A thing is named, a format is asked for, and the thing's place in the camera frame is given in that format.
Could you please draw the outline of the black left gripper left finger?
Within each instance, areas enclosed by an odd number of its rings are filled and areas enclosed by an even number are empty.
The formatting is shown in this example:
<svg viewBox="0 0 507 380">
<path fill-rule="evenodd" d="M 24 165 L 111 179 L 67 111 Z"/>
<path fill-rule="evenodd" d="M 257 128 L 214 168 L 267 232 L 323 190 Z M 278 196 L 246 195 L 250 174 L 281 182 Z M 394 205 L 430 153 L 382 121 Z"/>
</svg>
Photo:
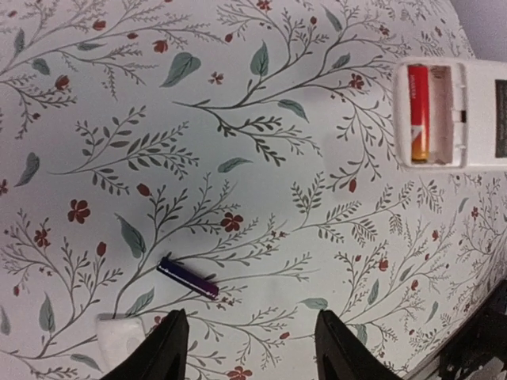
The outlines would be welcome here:
<svg viewBox="0 0 507 380">
<path fill-rule="evenodd" d="M 185 311 L 173 310 L 122 364 L 102 380 L 184 380 L 188 337 Z"/>
</svg>

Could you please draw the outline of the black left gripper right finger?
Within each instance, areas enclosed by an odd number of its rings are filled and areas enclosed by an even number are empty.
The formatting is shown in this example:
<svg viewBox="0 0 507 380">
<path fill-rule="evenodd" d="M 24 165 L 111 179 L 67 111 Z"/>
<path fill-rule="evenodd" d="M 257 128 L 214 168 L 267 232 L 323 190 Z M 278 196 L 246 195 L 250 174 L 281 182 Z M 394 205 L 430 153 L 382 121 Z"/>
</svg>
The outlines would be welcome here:
<svg viewBox="0 0 507 380">
<path fill-rule="evenodd" d="M 314 331 L 319 379 L 400 379 L 331 310 L 320 310 Z"/>
</svg>

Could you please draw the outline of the white battery cover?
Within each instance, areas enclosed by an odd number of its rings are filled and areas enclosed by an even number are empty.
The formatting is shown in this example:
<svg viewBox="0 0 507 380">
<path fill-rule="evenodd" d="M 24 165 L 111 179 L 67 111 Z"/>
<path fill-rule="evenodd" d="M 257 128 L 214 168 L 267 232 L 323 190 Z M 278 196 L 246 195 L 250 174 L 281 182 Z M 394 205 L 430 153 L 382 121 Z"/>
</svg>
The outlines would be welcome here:
<svg viewBox="0 0 507 380">
<path fill-rule="evenodd" d="M 108 371 L 118 367 L 145 340 L 145 328 L 140 317 L 96 319 L 98 346 Z"/>
</svg>

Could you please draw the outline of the purple blue battery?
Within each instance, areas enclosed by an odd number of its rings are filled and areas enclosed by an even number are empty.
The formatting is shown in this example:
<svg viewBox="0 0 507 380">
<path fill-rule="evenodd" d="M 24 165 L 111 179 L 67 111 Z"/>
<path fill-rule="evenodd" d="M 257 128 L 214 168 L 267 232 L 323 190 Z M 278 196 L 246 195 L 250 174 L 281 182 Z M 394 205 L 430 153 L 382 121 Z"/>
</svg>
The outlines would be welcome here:
<svg viewBox="0 0 507 380">
<path fill-rule="evenodd" d="M 175 264 L 167 257 L 163 257 L 159 261 L 156 269 L 164 276 L 210 300 L 215 300 L 219 294 L 219 288 L 215 284 Z"/>
</svg>

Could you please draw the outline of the white red remote control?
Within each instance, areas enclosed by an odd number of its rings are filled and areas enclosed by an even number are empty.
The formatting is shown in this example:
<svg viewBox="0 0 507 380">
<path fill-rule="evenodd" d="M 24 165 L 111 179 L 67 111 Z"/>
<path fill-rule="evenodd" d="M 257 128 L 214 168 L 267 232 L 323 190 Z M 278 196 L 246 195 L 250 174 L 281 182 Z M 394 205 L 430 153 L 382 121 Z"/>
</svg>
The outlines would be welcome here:
<svg viewBox="0 0 507 380">
<path fill-rule="evenodd" d="M 429 159 L 411 161 L 407 67 L 429 70 Z M 506 65 L 457 58 L 409 57 L 393 71 L 393 128 L 403 167 L 419 172 L 506 169 Z"/>
</svg>

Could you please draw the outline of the orange red battery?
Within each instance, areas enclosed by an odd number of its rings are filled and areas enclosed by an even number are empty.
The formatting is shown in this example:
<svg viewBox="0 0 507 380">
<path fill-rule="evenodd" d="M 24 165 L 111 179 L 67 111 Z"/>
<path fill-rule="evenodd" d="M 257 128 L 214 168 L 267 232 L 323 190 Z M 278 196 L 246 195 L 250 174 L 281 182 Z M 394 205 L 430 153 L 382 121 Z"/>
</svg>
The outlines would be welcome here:
<svg viewBox="0 0 507 380">
<path fill-rule="evenodd" d="M 429 159 L 429 70 L 426 66 L 407 67 L 410 92 L 411 161 Z"/>
</svg>

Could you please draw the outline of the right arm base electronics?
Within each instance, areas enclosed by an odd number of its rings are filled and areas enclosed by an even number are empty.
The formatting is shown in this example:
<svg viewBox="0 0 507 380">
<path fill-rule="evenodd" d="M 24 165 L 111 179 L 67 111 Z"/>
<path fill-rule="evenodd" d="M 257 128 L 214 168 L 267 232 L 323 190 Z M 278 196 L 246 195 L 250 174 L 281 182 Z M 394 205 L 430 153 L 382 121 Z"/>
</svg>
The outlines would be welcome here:
<svg viewBox="0 0 507 380">
<path fill-rule="evenodd" d="M 440 352 L 441 379 L 506 378 L 506 282 Z"/>
</svg>

